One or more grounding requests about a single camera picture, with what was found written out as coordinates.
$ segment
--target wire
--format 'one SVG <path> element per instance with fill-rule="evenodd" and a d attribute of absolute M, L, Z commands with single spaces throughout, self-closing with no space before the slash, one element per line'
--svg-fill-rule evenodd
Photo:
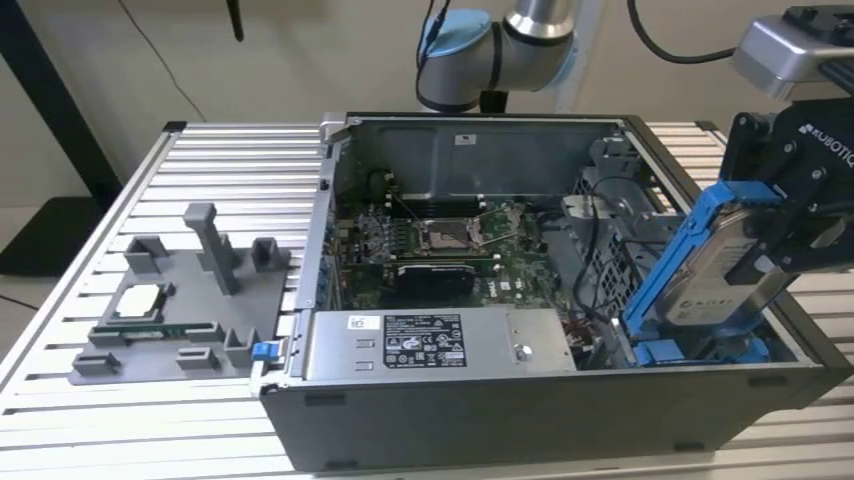
<path fill-rule="evenodd" d="M 187 95 L 187 92 L 184 91 L 184 89 L 182 88 L 180 84 L 178 83 L 178 79 L 175 78 L 175 74 L 172 73 L 172 69 L 170 68 L 170 64 L 166 63 L 166 59 L 163 58 L 163 55 L 160 55 L 160 51 L 158 50 L 158 47 L 155 47 L 155 44 L 151 41 L 151 38 L 148 38 L 148 35 L 146 35 L 146 32 L 143 31 L 143 28 L 139 26 L 139 23 L 136 23 L 136 18 L 134 18 L 134 14 L 131 13 L 131 10 L 128 9 L 128 6 L 124 4 L 124 0 L 116 0 L 116 2 L 119 2 L 119 6 L 122 7 L 122 10 L 124 10 L 124 13 L 126 13 L 126 15 L 128 17 L 128 20 L 131 20 L 131 23 L 134 24 L 134 28 L 136 28 L 136 31 L 139 32 L 140 36 L 146 40 L 146 43 L 151 47 L 151 50 L 155 52 L 155 55 L 158 56 L 158 59 L 160 60 L 160 64 L 163 65 L 163 68 L 166 69 L 166 73 L 170 75 L 170 78 L 172 79 L 172 85 L 175 85 L 175 89 L 178 90 L 178 92 L 184 97 L 184 100 L 187 100 L 187 103 L 190 103 L 190 106 L 196 111 L 196 114 L 199 115 L 199 118 L 202 119 L 202 121 L 207 122 L 208 119 L 204 117 L 204 115 L 202 113 L 202 110 L 199 110 L 198 105 L 195 104 L 195 102 L 190 98 L 190 95 Z"/>
<path fill-rule="evenodd" d="M 427 22 L 430 20 L 430 13 L 433 12 L 434 1 L 430 2 L 430 10 L 427 11 L 427 15 L 425 16 L 425 22 L 422 25 L 422 36 L 418 40 L 419 46 L 423 46 L 419 50 L 421 61 L 418 62 L 418 72 L 415 74 L 415 96 L 422 98 L 422 92 L 419 88 L 419 83 L 422 80 L 422 72 L 425 71 L 425 66 L 427 65 L 427 60 L 430 59 L 429 52 L 433 48 L 434 43 L 437 43 L 437 38 L 439 37 L 439 31 L 442 30 L 442 26 L 445 25 L 445 17 L 449 13 L 449 7 L 451 6 L 451 0 L 445 0 L 445 5 L 442 5 L 442 10 L 437 14 L 437 18 L 430 26 L 430 32 L 425 35 L 425 29 L 427 28 Z"/>
<path fill-rule="evenodd" d="M 585 302 L 582 302 L 581 299 L 581 287 L 582 287 L 582 280 L 585 279 L 585 275 L 587 274 L 587 270 L 590 269 L 590 264 L 593 263 L 593 257 L 595 254 L 595 250 L 597 250 L 597 243 L 599 242 L 599 210 L 597 208 L 597 202 L 594 201 L 594 197 L 602 198 L 603 201 L 607 202 L 607 199 L 602 196 L 597 194 L 597 188 L 599 187 L 599 185 L 602 185 L 603 182 L 609 181 L 609 180 L 623 180 L 627 182 L 633 182 L 633 183 L 638 183 L 637 180 L 634 178 L 629 178 L 629 177 L 621 177 L 618 175 L 613 175 L 609 177 L 602 177 L 597 183 L 593 184 L 593 187 L 590 188 L 590 192 L 587 193 L 587 196 L 590 198 L 590 208 L 593 210 L 593 215 L 591 215 L 591 219 L 593 219 L 593 224 L 591 224 L 591 228 L 590 228 L 590 240 L 587 242 L 587 251 L 585 252 L 585 261 L 582 264 L 582 268 L 578 271 L 578 276 L 575 277 L 575 282 L 573 283 L 573 299 L 575 300 L 575 304 L 581 307 L 582 312 L 585 313 L 585 315 L 595 320 L 599 320 L 602 322 L 609 321 L 609 319 L 599 314 L 599 312 L 597 312 L 595 308 L 590 305 L 587 305 Z"/>
<path fill-rule="evenodd" d="M 655 56 L 662 60 L 670 63 L 677 63 L 680 65 L 698 65 L 701 63 L 709 63 L 709 62 L 716 62 L 718 60 L 724 60 L 725 58 L 732 57 L 733 54 L 736 53 L 734 48 L 728 48 L 726 50 L 721 50 L 720 52 L 713 52 L 713 53 L 708 53 L 705 55 L 697 55 L 697 56 L 674 55 L 673 53 L 665 51 L 665 49 L 662 49 L 662 47 L 659 47 L 655 44 L 655 42 L 653 41 L 653 38 L 650 37 L 650 34 L 643 28 L 643 23 L 641 22 L 641 15 L 638 14 L 638 1 L 627 0 L 626 5 L 629 7 L 629 20 L 631 21 L 631 26 L 635 29 L 635 33 L 638 34 L 638 37 L 641 38 L 641 42 L 643 43 L 643 45 L 646 45 L 646 48 L 650 49 L 650 51 L 655 54 Z"/>
<path fill-rule="evenodd" d="M 39 310 L 39 307 L 36 307 L 35 305 L 27 303 L 27 302 L 22 302 L 20 300 L 18 300 L 16 298 L 12 297 L 7 297 L 6 295 L 0 294 L 0 300 L 6 300 L 10 303 L 14 303 L 16 305 L 20 305 L 24 308 L 30 308 L 31 310 Z"/>
<path fill-rule="evenodd" d="M 422 47 L 425 46 L 425 30 L 427 30 L 427 22 L 430 21 L 430 14 L 433 13 L 437 0 L 430 0 L 430 6 L 427 7 L 427 13 L 425 14 L 425 21 L 422 22 L 422 31 L 418 36 L 418 50 L 415 51 L 415 67 L 422 67 Z"/>

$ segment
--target aluminum extrusion table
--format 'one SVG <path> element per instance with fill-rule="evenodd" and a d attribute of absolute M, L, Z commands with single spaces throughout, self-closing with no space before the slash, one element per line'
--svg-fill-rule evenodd
<path fill-rule="evenodd" d="M 693 123 L 650 126 L 700 186 L 714 183 L 721 133 Z M 235 247 L 263 235 L 293 249 L 281 316 L 281 331 L 290 330 L 319 144 L 318 125 L 190 124 L 163 133 L 0 364 L 0 478 L 313 478 L 293 470 L 248 380 L 72 386 L 66 375 L 119 286 L 132 236 L 159 234 L 168 249 L 199 247 L 182 221 L 191 201 L 216 202 L 216 225 Z M 806 275 L 790 292 L 854 360 L 854 273 Z M 853 472 L 849 380 L 810 408 L 764 417 L 714 454 L 358 478 L 828 479 Z"/>

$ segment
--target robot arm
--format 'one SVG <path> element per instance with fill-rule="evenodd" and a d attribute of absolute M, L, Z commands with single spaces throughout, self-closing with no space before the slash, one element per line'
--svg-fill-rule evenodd
<path fill-rule="evenodd" d="M 702 360 L 680 345 L 686 328 L 705 329 L 709 343 L 741 338 L 744 358 L 761 358 L 752 331 L 777 294 L 798 274 L 854 264 L 853 15 L 852 7 L 793 8 L 745 35 L 737 70 L 797 101 L 773 120 L 736 117 L 720 182 L 627 306 L 642 365 Z M 665 362 L 657 351 L 671 353 Z"/>
<path fill-rule="evenodd" d="M 538 90 L 571 67 L 575 0 L 518 0 L 503 22 L 481 10 L 450 10 L 425 32 L 418 99 L 431 110 L 478 106 L 482 91 Z"/>

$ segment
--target white wall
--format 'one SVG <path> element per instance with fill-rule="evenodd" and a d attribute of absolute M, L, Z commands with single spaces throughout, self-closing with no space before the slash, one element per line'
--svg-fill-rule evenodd
<path fill-rule="evenodd" d="M 0 208 L 87 193 L 24 89 L 0 57 Z"/>
<path fill-rule="evenodd" d="M 243 43 L 224 0 L 126 2 L 210 121 L 311 122 L 327 111 L 419 108 L 414 62 L 426 0 L 243 0 Z M 453 4 L 486 8 L 495 18 L 509 5 Z M 196 115 L 115 0 L 22 6 L 127 175 L 163 124 Z M 554 91 L 514 95 L 510 108 L 551 112 L 554 101 Z"/>
<path fill-rule="evenodd" d="M 583 2 L 601 5 L 603 11 L 587 69 L 581 84 L 567 86 L 561 111 L 631 113 L 650 121 L 712 120 L 729 131 L 738 112 L 772 112 L 785 107 L 752 87 L 728 61 L 684 66 L 658 59 L 631 29 L 625 0 Z M 829 2 L 638 0 L 638 10 L 662 48 L 678 55 L 697 55 L 738 45 L 753 18 L 810 3 Z"/>

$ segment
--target blue tab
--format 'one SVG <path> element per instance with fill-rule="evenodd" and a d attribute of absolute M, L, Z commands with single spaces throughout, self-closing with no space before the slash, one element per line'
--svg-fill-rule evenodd
<path fill-rule="evenodd" d="M 253 346 L 253 361 L 274 362 L 279 360 L 279 342 L 261 342 Z"/>

